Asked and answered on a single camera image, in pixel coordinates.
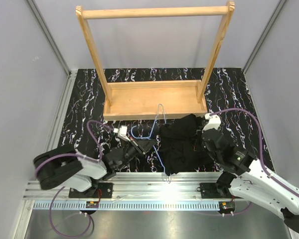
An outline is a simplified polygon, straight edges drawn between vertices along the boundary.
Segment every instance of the robotic arm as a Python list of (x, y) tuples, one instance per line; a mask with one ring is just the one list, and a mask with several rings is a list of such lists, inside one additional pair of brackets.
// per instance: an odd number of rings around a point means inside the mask
[(223, 197), (230, 193), (258, 204), (284, 219), (289, 228), (299, 233), (299, 188), (267, 167), (263, 169), (260, 160), (244, 148), (231, 145), (217, 131), (221, 123), (218, 116), (206, 114), (205, 119), (203, 146), (224, 169), (216, 182), (218, 193)]

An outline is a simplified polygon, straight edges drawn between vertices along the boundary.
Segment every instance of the wooden rack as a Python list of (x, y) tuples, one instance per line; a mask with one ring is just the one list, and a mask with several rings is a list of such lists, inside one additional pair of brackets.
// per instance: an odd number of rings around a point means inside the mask
[[(158, 104), (163, 104), (166, 117), (181, 118), (187, 114), (202, 116), (207, 113), (204, 92), (224, 40), (235, 4), (226, 6), (173, 7), (83, 10), (76, 7), (76, 15), (100, 78), (106, 99), (105, 120), (152, 120)], [(215, 42), (202, 80), (155, 81), (107, 83), (103, 66), (89, 27), (88, 19), (168, 17), (168, 16), (213, 16), (222, 15)]]

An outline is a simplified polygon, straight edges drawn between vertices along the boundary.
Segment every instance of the perforated metal strip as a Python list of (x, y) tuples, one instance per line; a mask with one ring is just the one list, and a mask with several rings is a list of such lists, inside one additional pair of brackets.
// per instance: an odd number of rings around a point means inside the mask
[[(33, 209), (48, 210), (50, 201), (35, 201)], [(87, 208), (86, 201), (56, 201), (53, 210), (95, 210)], [(218, 201), (180, 201), (174, 203), (153, 201), (103, 201), (98, 210), (103, 211), (219, 211)]]

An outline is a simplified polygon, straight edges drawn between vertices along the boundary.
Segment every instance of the gray floor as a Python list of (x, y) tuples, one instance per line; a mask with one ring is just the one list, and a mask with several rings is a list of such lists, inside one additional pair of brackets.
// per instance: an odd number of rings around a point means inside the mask
[[(237, 212), (247, 206), (237, 205)], [(53, 211), (54, 224), (59, 224), (75, 211)], [(95, 222), (84, 238), (90, 239), (290, 239), (283, 221), (271, 212), (252, 205), (249, 211), (233, 217), (216, 212), (173, 211), (98, 211)], [(62, 222), (57, 228), (67, 235), (80, 234), (88, 219), (81, 215)], [(26, 239), (59, 239), (51, 229), (47, 210), (34, 210)]]

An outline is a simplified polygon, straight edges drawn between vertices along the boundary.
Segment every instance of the wooden dowel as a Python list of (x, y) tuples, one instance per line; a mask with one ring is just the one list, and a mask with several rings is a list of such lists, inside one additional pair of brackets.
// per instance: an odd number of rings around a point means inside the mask
[(226, 15), (227, 6), (85, 10), (84, 19)]

